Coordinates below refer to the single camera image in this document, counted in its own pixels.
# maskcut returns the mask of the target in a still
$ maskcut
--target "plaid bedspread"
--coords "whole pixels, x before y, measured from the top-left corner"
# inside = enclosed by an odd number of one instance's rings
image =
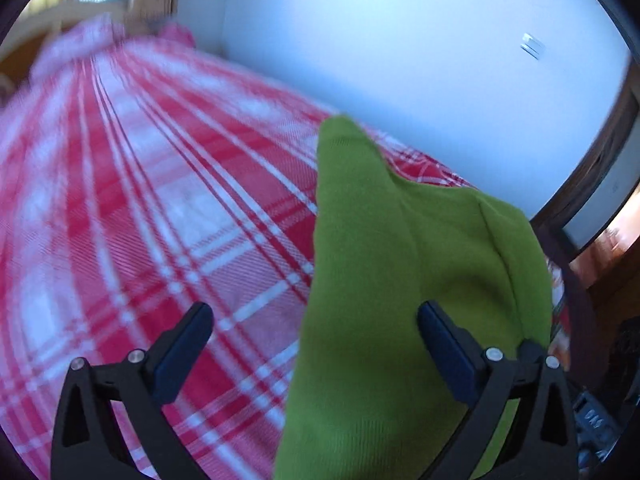
[[[154,38],[72,60],[0,112],[0,426],[39,478],[71,359],[148,348],[196,300],[214,335],[164,412],[212,479],[270,478],[314,272],[318,126],[332,113]],[[402,176],[465,185],[370,134]]]

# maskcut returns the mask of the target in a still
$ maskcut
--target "green fabric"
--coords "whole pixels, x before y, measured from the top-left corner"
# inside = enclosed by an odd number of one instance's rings
[[[524,215],[468,188],[416,184],[348,118],[318,144],[316,270],[276,480],[417,479],[462,420],[418,334],[437,300],[507,356],[548,346],[551,287]],[[495,460],[511,404],[477,472]]]

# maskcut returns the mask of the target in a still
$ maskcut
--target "dark wooden frame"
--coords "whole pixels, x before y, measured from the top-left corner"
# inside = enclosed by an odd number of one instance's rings
[[[574,172],[533,217],[533,227],[547,227],[557,231],[564,227],[591,197],[618,158],[638,118],[640,104],[634,92],[634,88],[638,87],[640,67],[631,62],[616,103],[600,133]]]

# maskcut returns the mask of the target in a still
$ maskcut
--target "metal screw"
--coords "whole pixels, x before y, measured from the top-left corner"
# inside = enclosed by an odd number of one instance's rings
[[[71,369],[79,370],[84,366],[84,357],[76,357],[71,361]]]
[[[560,367],[560,361],[558,361],[558,358],[553,355],[547,357],[545,359],[545,363],[549,368],[553,368],[554,370]]]
[[[491,348],[487,348],[484,355],[486,355],[486,358],[489,359],[489,361],[493,361],[494,363],[502,361],[502,358],[504,357],[502,350],[493,346]]]
[[[130,363],[139,363],[142,361],[142,359],[145,358],[145,351],[144,350],[132,350],[131,352],[129,352],[129,355],[127,356],[127,360]]]

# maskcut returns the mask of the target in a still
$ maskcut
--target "blue gripper pad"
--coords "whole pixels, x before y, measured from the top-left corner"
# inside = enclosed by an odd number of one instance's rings
[[[194,303],[178,325],[150,348],[150,393],[159,406],[174,402],[212,332],[211,307]]]
[[[458,402],[472,408],[486,375],[482,349],[471,334],[457,327],[435,301],[418,309],[418,330],[440,376]]]

